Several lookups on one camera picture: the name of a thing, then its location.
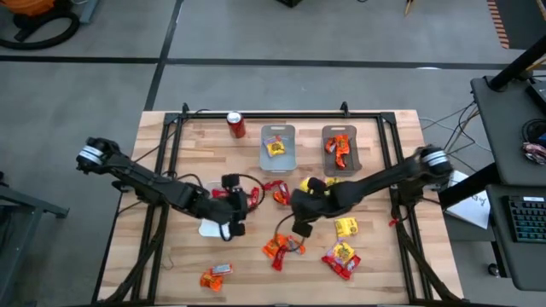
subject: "white label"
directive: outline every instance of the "white label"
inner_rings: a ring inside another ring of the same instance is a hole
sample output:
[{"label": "white label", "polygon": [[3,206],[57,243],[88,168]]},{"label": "white label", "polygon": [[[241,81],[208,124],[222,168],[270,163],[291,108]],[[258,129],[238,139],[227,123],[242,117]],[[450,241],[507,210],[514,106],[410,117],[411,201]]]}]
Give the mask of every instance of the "white label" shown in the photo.
[{"label": "white label", "polygon": [[544,201],[543,197],[524,197],[524,201]]}]

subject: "gray plastic tray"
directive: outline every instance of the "gray plastic tray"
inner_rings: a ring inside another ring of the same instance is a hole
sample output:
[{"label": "gray plastic tray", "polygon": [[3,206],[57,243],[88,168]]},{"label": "gray plastic tray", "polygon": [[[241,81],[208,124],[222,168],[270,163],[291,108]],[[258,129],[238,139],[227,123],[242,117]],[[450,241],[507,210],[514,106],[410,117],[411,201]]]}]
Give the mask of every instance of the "gray plastic tray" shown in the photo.
[{"label": "gray plastic tray", "polygon": [[[281,137],[285,154],[269,156],[264,140],[273,136]],[[262,127],[260,141],[259,166],[262,170],[287,174],[296,169],[296,129],[292,125],[265,125]]]},{"label": "gray plastic tray", "polygon": [[[351,151],[345,157],[346,168],[340,170],[335,164],[335,154],[327,153],[324,149],[328,139],[339,134],[349,135],[349,147]],[[328,177],[350,177],[362,169],[358,160],[357,127],[353,125],[328,125],[322,128],[322,162],[324,175]]]}]

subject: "black metal frame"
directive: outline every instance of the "black metal frame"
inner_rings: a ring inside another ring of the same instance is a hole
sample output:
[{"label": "black metal frame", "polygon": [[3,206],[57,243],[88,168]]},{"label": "black metal frame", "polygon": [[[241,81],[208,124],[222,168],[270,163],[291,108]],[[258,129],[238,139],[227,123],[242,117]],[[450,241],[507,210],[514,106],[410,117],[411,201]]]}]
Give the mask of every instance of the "black metal frame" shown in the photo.
[{"label": "black metal frame", "polygon": [[[175,170],[176,170],[176,162],[177,162],[177,153],[178,153],[178,148],[180,144],[180,139],[182,137],[183,121],[189,118],[187,111],[188,109],[184,108],[182,113],[167,113],[165,115],[163,130],[161,132],[161,138],[160,138],[160,147],[158,149],[158,157],[155,164],[155,172],[158,174],[161,173],[162,165],[164,164],[166,144],[167,144],[166,138],[169,134],[169,129],[172,124],[176,124],[176,131],[175,131],[175,136],[173,139],[172,153],[171,153],[171,158],[169,161],[169,167],[168,167],[167,173],[170,176],[174,176],[173,174],[176,173]],[[190,114],[192,120],[225,119],[226,115],[227,115],[227,112],[207,112],[207,113],[191,113]],[[398,134],[398,127],[397,127],[396,117],[394,113],[349,112],[349,108],[346,102],[343,102],[341,104],[340,111],[333,111],[333,112],[323,112],[323,113],[313,113],[313,112],[278,112],[278,113],[256,112],[256,113],[252,113],[250,112],[250,113],[242,113],[242,115],[245,119],[374,119],[377,123],[377,128],[379,131],[380,145],[381,145],[381,151],[383,154],[383,162],[385,164],[385,167],[387,168],[392,166],[391,157],[389,153],[388,140],[386,138],[386,125],[389,126],[392,133],[393,147],[394,147],[394,152],[396,154],[396,163],[399,163],[404,159],[404,156],[402,153],[402,144],[400,143],[400,137]],[[396,193],[397,191],[395,188],[390,188],[392,208],[395,214],[398,217],[401,217],[400,206],[397,203],[396,197],[395,197]],[[149,257],[151,256],[149,248],[152,245],[152,242],[149,242],[149,236],[151,233],[151,228],[152,228],[152,224],[154,220],[154,212],[155,212],[155,208],[150,206],[148,208],[146,219],[143,225],[139,259],[142,259],[142,257],[148,256],[146,259],[142,260],[144,263],[146,263]],[[417,224],[417,219],[415,217],[415,212],[408,211],[408,215],[409,215],[408,222],[411,229],[412,239],[415,242],[415,246],[417,250],[422,254],[423,248],[421,243],[421,236],[419,233],[419,226]],[[165,237],[167,217],[168,217],[168,206],[166,206],[166,208],[165,207],[162,208],[161,210],[160,225],[158,226],[156,234],[154,235],[154,237],[156,237],[159,242],[155,242],[156,244],[154,244],[153,246],[154,260],[153,260],[153,266],[151,270],[150,284],[149,284],[146,298],[145,299],[140,298],[141,287],[142,287],[142,270],[140,270],[140,272],[136,274],[136,277],[131,280],[131,284],[129,285],[129,287],[132,287],[132,293],[131,293],[131,297],[129,301],[125,301],[125,302],[118,301],[118,302],[110,302],[110,303],[97,302],[97,297],[98,297],[98,293],[102,283],[102,277],[103,277],[103,273],[104,273],[104,269],[105,269],[105,265],[107,261],[107,255],[109,252],[109,244],[111,242],[113,229],[115,227],[115,221],[114,221],[114,226],[110,234],[110,241],[108,243],[108,248],[105,252],[105,256],[103,259],[102,269],[99,274],[98,281],[96,283],[96,289],[93,296],[92,304],[97,304],[100,306],[124,306],[124,305],[153,305],[155,303],[155,294],[157,291],[157,282],[158,282],[159,272],[160,272],[161,252],[163,248],[163,240]],[[427,278],[425,277],[421,269],[419,269],[419,271],[420,271],[424,299],[417,298],[417,294],[415,293],[415,284],[414,284],[413,274],[411,270],[409,252],[407,251],[407,249],[405,248],[405,246],[403,245],[399,237],[398,237],[398,246],[400,249],[400,258],[402,261],[402,269],[404,272],[404,281],[406,286],[406,292],[408,293],[409,303],[421,304],[421,305],[445,303],[445,302],[433,300],[431,284],[427,280]]]}]

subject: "black floor stripe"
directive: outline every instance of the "black floor stripe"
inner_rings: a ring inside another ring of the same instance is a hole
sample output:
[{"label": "black floor stripe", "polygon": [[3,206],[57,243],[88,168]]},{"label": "black floor stripe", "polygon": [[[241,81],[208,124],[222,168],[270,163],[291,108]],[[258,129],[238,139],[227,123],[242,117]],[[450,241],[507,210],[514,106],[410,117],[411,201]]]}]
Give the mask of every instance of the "black floor stripe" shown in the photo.
[{"label": "black floor stripe", "polygon": [[502,70],[508,63],[440,63],[396,61],[320,61],[249,59],[167,59],[167,65],[250,66],[250,67],[347,67],[347,68],[423,68],[460,70]]},{"label": "black floor stripe", "polygon": [[25,56],[0,55],[0,61],[39,62],[39,63],[91,63],[91,64],[157,64],[159,58],[123,58],[123,57],[90,57],[90,56]]},{"label": "black floor stripe", "polygon": [[177,30],[178,16],[180,15],[183,2],[184,0],[177,0],[174,5],[171,22],[169,22],[167,34],[165,35],[165,41],[163,42],[163,47],[161,48],[160,61],[155,68],[154,78],[152,78],[152,84],[150,85],[150,90],[148,91],[144,111],[152,111],[154,109],[155,97],[157,97],[157,91],[160,88],[161,77],[163,76],[163,71],[165,70],[167,56],[169,56],[169,51],[171,50],[174,32]]}]

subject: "white paper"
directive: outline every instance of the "white paper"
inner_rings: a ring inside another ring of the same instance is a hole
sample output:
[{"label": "white paper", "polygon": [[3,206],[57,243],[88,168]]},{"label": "white paper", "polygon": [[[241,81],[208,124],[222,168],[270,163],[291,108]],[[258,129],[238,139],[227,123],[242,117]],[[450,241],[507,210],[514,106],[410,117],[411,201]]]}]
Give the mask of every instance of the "white paper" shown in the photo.
[{"label": "white paper", "polygon": [[[229,238],[229,223],[222,225],[222,232],[224,237]],[[220,238],[220,228],[218,223],[203,218],[201,220],[201,226],[199,227],[199,235],[204,237],[217,237]]]},{"label": "white paper", "polygon": [[[467,177],[467,175],[459,171],[454,171],[453,174],[451,174],[449,186],[454,186]],[[491,205],[489,204],[487,193],[482,191],[476,195],[468,197],[456,205],[451,206],[446,210],[446,212],[451,216],[458,217],[465,222],[472,223],[478,227],[481,227],[482,229],[487,229],[487,225],[489,224],[490,209]]]}]

